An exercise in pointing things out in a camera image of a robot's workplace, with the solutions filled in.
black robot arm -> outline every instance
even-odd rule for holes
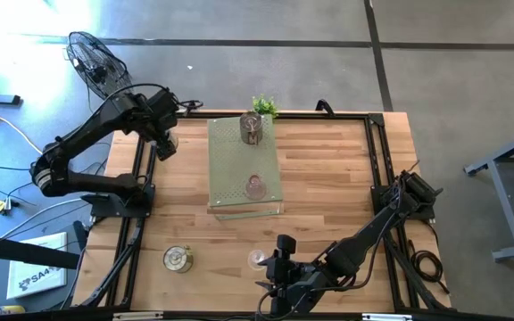
[[[137,132],[146,142],[156,144],[163,161],[176,152],[177,142],[169,131],[177,125],[178,100],[168,88],[146,99],[143,95],[116,94],[79,128],[45,146],[43,154],[31,164],[33,183],[45,196],[73,192],[114,193],[128,200],[142,192],[142,185],[131,174],[100,177],[69,170],[69,161],[115,130]]]
[[[385,207],[354,236],[330,244],[311,263],[290,260],[290,254],[295,253],[296,240],[288,235],[279,235],[278,249],[260,263],[267,267],[266,277],[272,282],[261,284],[268,288],[273,298],[271,315],[284,316],[292,310],[306,313],[315,307],[325,291],[346,291],[361,287],[354,286],[355,276],[368,250],[377,246],[386,232],[410,214],[432,206],[440,192],[441,189],[436,191],[418,174],[403,171],[393,186],[382,194],[380,201]],[[398,260],[405,260],[401,255],[394,256]],[[400,262],[404,269],[411,268],[404,263]],[[418,278],[413,269],[407,274]],[[421,280],[418,281],[416,290],[428,299],[424,302],[435,308],[444,308],[433,296],[429,298],[431,293]]]

concrete floor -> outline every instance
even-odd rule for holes
[[[11,6],[12,14],[7,20],[0,17],[8,21],[5,26],[0,23],[0,93],[21,95],[24,102],[20,108],[0,106],[0,115],[23,128],[38,146],[86,119],[87,90],[62,58],[63,45],[32,45],[25,39],[3,37],[8,31],[65,35],[84,29],[99,37],[369,40],[361,0],[3,3]],[[382,41],[514,43],[514,0],[373,3]],[[41,22],[31,19],[36,16]],[[382,111],[371,49],[129,45],[111,49],[128,64],[135,82],[159,82],[181,99],[202,99],[212,108],[249,108],[251,96],[264,93],[274,95],[284,109],[311,109],[325,98],[338,111]],[[384,50],[383,56],[394,110],[409,114],[423,176],[445,189],[435,206],[436,229],[453,306],[514,317],[514,260],[495,264],[491,259],[491,250],[512,245],[502,208],[488,172],[468,178],[461,171],[463,165],[514,137],[514,52]],[[94,106],[99,102],[94,94],[91,101]],[[107,153],[108,146],[95,146],[73,166],[83,169]],[[20,137],[0,124],[0,165],[26,168],[36,157]],[[28,181],[27,173],[0,170],[4,191]],[[0,235],[37,209],[57,202],[45,199],[33,186],[19,196],[38,206],[0,216]],[[80,210],[24,237],[58,230],[86,216],[87,211]]]

fan guard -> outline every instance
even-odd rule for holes
[[[67,55],[87,86],[102,99],[132,84],[126,64],[87,32],[69,34]]]

small plant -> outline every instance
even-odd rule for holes
[[[261,94],[259,98],[253,98],[253,110],[257,111],[260,115],[269,114],[272,118],[277,117],[277,106],[273,102],[273,97],[267,101],[264,94]]]

